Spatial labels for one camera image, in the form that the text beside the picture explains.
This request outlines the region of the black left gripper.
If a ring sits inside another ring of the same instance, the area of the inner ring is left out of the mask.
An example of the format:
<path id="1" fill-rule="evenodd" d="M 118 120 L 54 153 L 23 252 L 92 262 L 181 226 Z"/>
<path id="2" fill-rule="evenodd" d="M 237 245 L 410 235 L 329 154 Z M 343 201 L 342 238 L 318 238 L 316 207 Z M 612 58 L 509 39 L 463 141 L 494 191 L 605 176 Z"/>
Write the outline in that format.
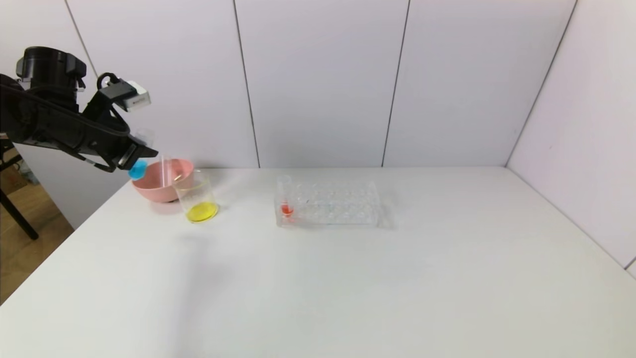
<path id="1" fill-rule="evenodd" d="M 102 170 L 117 169 L 144 171 L 148 159 L 159 153 L 130 135 L 130 127 L 123 120 L 105 120 L 84 126 L 82 156 L 86 163 Z"/>

